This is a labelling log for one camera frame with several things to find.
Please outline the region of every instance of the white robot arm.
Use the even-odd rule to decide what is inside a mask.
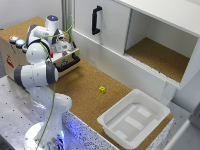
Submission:
[[[50,53],[50,45],[56,44],[54,42],[57,42],[57,37],[56,39],[54,37],[40,39],[40,37],[60,34],[61,32],[57,29],[57,26],[57,17],[49,16],[46,19],[45,27],[40,27],[37,25],[32,25],[29,27],[26,40],[26,45],[28,47],[26,58],[30,65],[18,66],[14,72],[15,82],[19,86],[28,89],[30,97],[33,101],[35,101],[36,103],[40,103],[46,107],[46,122],[35,137],[35,146],[37,146],[37,142],[42,136],[53,105],[54,93],[52,90],[46,87],[46,85],[52,85],[56,83],[56,81],[58,80],[58,71],[64,71],[65,69],[80,61],[80,59],[75,56],[75,54],[72,55],[75,61],[70,62],[64,68],[56,67],[54,64],[47,61],[48,54],[46,50],[48,51],[48,53]],[[41,140],[41,150],[49,150],[47,143],[55,139],[57,135],[62,131],[62,113],[68,111],[71,106],[72,100],[69,96],[58,93],[55,94],[54,108],[46,131]]]

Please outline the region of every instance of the small yellow block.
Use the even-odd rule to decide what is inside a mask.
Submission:
[[[101,94],[104,94],[104,93],[106,92],[106,88],[103,87],[103,86],[101,86],[101,87],[99,88],[99,92],[100,92]]]

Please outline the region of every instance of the white wall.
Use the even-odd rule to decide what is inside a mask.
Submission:
[[[189,112],[192,112],[200,102],[200,71],[185,87],[177,90],[173,102]]]
[[[48,15],[59,18],[62,28],[61,0],[0,0],[0,29],[5,29],[34,17]]]

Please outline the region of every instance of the white plastic bin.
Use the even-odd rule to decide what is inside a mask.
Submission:
[[[97,121],[105,133],[122,147],[135,149],[169,113],[169,108],[135,89]]]

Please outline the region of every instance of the cork surface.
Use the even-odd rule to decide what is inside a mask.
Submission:
[[[178,82],[181,82],[190,60],[188,57],[149,38],[144,38],[142,41],[125,51],[125,53]]]
[[[100,86],[106,88],[105,94],[99,93]],[[105,134],[97,118],[131,92],[131,89],[81,60],[79,67],[59,78],[56,92],[70,96],[73,101],[70,109],[72,113],[120,150],[124,149]],[[136,150],[146,149],[172,119],[172,115],[167,116]]]

